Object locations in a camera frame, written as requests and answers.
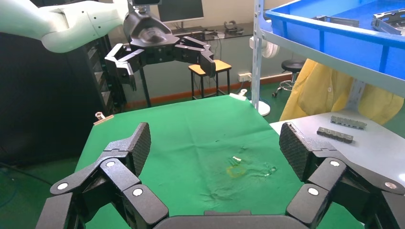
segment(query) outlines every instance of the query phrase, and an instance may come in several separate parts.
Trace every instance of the wall outlet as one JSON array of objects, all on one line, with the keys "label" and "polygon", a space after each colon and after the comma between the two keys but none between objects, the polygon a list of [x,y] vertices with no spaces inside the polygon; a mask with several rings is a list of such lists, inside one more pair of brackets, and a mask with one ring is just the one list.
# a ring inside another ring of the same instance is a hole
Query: wall outlet
[{"label": "wall outlet", "polygon": [[239,74],[239,78],[238,78],[239,82],[251,82],[252,81],[252,74],[251,73],[243,73],[243,74]]}]

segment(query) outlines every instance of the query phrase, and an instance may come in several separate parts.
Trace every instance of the computer monitor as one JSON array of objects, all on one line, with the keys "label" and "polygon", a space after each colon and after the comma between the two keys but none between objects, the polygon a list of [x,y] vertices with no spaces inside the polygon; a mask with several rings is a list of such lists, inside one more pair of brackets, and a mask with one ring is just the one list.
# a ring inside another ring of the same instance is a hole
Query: computer monitor
[{"label": "computer monitor", "polygon": [[158,9],[160,20],[164,23],[204,18],[202,0],[163,0]]}]

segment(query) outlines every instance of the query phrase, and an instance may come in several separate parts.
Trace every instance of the black cabinet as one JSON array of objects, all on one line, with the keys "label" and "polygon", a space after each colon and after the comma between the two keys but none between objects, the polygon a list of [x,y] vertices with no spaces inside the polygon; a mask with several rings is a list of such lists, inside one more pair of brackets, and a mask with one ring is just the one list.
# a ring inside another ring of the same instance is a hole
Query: black cabinet
[{"label": "black cabinet", "polygon": [[119,112],[125,100],[105,69],[108,49],[104,37],[53,53],[38,40],[0,33],[1,162],[27,165],[81,154],[95,113]]}]

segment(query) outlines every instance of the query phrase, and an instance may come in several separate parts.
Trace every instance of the green cloth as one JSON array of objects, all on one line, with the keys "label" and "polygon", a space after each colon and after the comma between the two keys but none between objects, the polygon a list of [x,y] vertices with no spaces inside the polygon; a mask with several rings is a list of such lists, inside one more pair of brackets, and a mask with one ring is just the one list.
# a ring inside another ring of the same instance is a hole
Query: green cloth
[{"label": "green cloth", "polygon": [[[220,96],[116,115],[94,126],[76,170],[93,163],[107,144],[148,122],[152,138],[140,179],[170,216],[205,210],[284,214],[302,183],[280,152],[278,135],[248,101]],[[127,229],[111,204],[88,229]],[[362,228],[333,204],[321,229]]]}]

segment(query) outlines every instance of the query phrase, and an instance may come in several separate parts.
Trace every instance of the red baseboard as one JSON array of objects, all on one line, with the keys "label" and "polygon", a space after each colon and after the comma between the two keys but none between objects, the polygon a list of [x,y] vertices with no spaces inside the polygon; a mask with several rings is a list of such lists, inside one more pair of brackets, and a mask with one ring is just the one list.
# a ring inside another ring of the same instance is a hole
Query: red baseboard
[{"label": "red baseboard", "polygon": [[[263,80],[260,81],[260,84],[278,83],[278,82],[281,82],[281,81],[284,81],[284,80],[290,80],[290,79],[291,79],[291,74],[289,74],[289,75],[281,75],[281,76],[277,76],[277,77],[263,79]],[[231,84],[230,85],[231,90],[239,89],[241,85],[242,85],[242,83]],[[244,83],[245,87],[250,87],[250,85],[251,85],[250,82],[245,82]],[[223,86],[219,86],[219,89],[226,92],[228,90],[228,87],[227,87],[227,85],[223,85]],[[204,89],[205,94],[211,94],[211,93],[214,93],[214,92],[215,92],[215,87]],[[200,91],[199,90],[194,90],[194,95],[199,96]],[[165,95],[165,96],[154,97],[154,98],[150,99],[150,102],[153,105],[153,104],[159,104],[159,103],[167,103],[169,101],[173,101],[173,100],[177,100],[177,99],[183,99],[183,98],[190,98],[190,100],[191,100],[191,96],[192,96],[191,91],[182,92],[182,93],[177,93],[177,94],[169,94],[169,95]],[[131,110],[131,109],[135,109],[135,108],[138,108],[138,107],[144,107],[146,105],[147,105],[146,100],[133,101],[133,102],[129,102],[129,103],[125,104],[125,108]]]}]

